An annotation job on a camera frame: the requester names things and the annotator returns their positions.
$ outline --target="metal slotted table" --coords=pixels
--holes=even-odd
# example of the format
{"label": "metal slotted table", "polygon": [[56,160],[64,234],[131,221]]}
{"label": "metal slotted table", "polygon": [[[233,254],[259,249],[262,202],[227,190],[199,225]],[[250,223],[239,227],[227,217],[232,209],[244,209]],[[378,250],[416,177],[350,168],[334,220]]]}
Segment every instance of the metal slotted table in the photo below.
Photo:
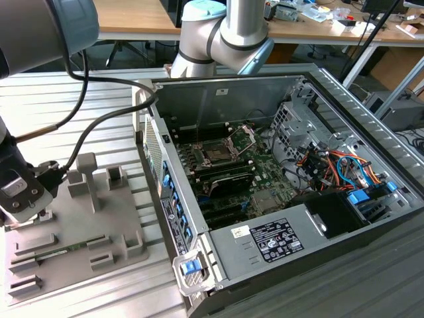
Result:
{"label": "metal slotted table", "polygon": [[[165,76],[164,72],[158,70],[93,74],[137,80],[145,78],[146,72],[157,78]],[[10,131],[19,135],[66,116],[75,105],[80,89],[81,83],[73,81],[65,73],[21,74],[1,81],[0,114]],[[92,120],[129,105],[130,87],[90,83],[87,98],[72,122],[54,134],[22,143],[20,148],[26,160],[33,164],[50,159],[63,164],[78,136]],[[187,317],[134,142],[131,115],[111,119],[98,127],[88,136],[82,152],[96,153],[97,172],[115,164],[122,165],[127,171],[150,256],[138,264],[12,307],[3,303],[2,291],[0,316]],[[4,233],[0,231],[2,241]]]}
{"label": "metal slotted table", "polygon": [[[358,101],[340,87],[327,84],[331,76],[313,64],[282,66],[285,71],[311,72],[328,85],[335,98],[394,154],[396,141],[358,109]],[[278,73],[266,66],[264,72]],[[229,71],[220,69],[220,74]],[[162,69],[96,72],[128,80],[163,78]],[[64,73],[21,74],[0,82],[0,114],[12,134],[42,127],[63,118],[75,105],[81,83]],[[56,159],[63,164],[81,131],[98,116],[131,104],[131,88],[112,83],[90,83],[81,111],[60,131],[22,144],[25,158],[34,164]],[[187,317],[184,300],[170,265],[152,197],[133,139],[131,115],[104,122],[87,138],[81,152],[95,152],[99,171],[121,164],[129,175],[140,224],[150,257],[103,276],[7,307],[2,317]],[[410,155],[402,164],[422,183],[422,166]],[[333,260],[304,275],[274,286],[213,317],[422,317],[424,312],[424,215],[404,223],[365,248]]]}

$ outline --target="desk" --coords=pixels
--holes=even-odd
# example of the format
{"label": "desk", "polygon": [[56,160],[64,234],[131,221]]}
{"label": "desk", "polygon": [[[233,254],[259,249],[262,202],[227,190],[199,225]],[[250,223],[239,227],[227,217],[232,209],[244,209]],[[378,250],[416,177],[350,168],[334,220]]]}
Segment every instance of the desk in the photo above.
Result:
{"label": "desk", "polygon": [[[159,0],[94,0],[99,13],[100,39],[107,40],[179,40],[180,29],[176,28]],[[341,0],[327,5],[330,9],[347,7],[356,20],[364,13]],[[346,32],[335,34],[331,21],[315,22],[303,15],[300,21],[291,23],[274,19],[268,23],[269,36],[275,43],[357,45],[359,36]],[[348,87],[371,55],[379,46],[424,47],[424,40],[414,40],[396,28],[396,23],[387,22],[387,29],[380,31],[364,55],[353,67],[344,86]]]}

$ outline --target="chair leg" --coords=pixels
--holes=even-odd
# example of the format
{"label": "chair leg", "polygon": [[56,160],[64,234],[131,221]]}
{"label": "chair leg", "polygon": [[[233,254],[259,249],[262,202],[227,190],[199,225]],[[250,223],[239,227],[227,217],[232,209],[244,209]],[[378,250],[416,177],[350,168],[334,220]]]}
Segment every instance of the chair leg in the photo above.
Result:
{"label": "chair leg", "polygon": [[120,48],[122,50],[121,44],[119,42],[116,42],[115,45],[113,46],[111,55],[109,55],[109,58],[106,61],[106,68],[110,68],[111,67],[111,64],[113,62],[113,59],[115,59],[115,55],[117,54],[117,52],[118,52],[118,50]]}
{"label": "chair leg", "polygon": [[142,58],[148,58],[147,54],[144,52],[141,52],[138,48],[136,48],[135,46],[129,44],[128,42],[124,42],[123,46],[125,48],[128,48],[130,51],[134,52],[135,54],[137,54],[138,56],[142,57]]}

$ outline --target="barcode sticker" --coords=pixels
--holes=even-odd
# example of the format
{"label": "barcode sticker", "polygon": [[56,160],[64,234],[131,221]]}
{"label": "barcode sticker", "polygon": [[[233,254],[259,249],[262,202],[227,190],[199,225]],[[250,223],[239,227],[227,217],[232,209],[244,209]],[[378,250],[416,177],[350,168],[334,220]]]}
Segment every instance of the barcode sticker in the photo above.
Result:
{"label": "barcode sticker", "polygon": [[248,225],[243,225],[242,227],[236,227],[235,229],[231,229],[231,232],[235,239],[250,234]]}

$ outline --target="workbench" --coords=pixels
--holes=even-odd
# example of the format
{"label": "workbench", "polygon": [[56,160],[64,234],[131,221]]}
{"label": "workbench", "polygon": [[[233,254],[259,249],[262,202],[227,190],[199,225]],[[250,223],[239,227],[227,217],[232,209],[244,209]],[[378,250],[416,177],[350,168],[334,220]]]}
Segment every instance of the workbench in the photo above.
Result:
{"label": "workbench", "polygon": [[[316,72],[313,64],[289,64],[297,72]],[[263,72],[280,72],[266,66]],[[220,74],[229,71],[219,69]],[[163,78],[162,69],[92,72],[137,80]],[[66,116],[81,83],[65,73],[20,74],[0,81],[0,115],[13,134]],[[64,163],[82,130],[100,115],[131,105],[131,88],[90,83],[79,113],[59,131],[22,143],[25,158]],[[89,134],[82,152],[97,154],[99,171],[120,164],[129,175],[150,257],[103,276],[7,307],[0,294],[1,317],[172,317],[186,318],[171,260],[133,140],[131,115],[105,121]],[[0,229],[0,259],[3,230]],[[422,317],[424,312],[424,213],[372,244],[320,268],[274,286],[248,301],[212,316],[231,318]]]}
{"label": "workbench", "polygon": [[[318,0],[317,4],[329,1]],[[105,40],[179,40],[180,29],[176,28],[160,0],[94,0],[99,13],[100,38]],[[352,5],[341,0],[335,0],[326,5],[330,9],[346,7],[358,21],[366,13],[361,13]],[[327,44],[327,45],[357,45],[360,36],[350,32],[337,35],[332,30],[332,22],[318,23],[303,15],[299,22],[287,22],[273,19],[268,23],[269,37],[275,43],[288,44]],[[394,22],[387,22],[387,29],[381,30],[372,44],[365,50],[362,57],[353,67],[343,82],[345,87],[357,77],[364,65],[369,61],[379,46],[424,47],[424,40],[414,40],[396,28]]]}

